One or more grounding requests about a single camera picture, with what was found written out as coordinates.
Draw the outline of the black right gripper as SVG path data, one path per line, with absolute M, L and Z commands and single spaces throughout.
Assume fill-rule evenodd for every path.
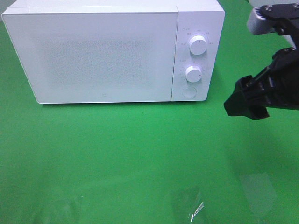
M 266 107 L 298 110 L 299 109 L 299 51 L 284 48 L 272 56 L 268 76 L 271 87 Z M 252 76 L 245 76 L 235 84 L 231 96 L 224 102 L 228 116 L 244 116 L 251 120 L 269 117 L 265 106 L 254 102 L 258 89 L 249 89 L 247 84 L 254 81 Z

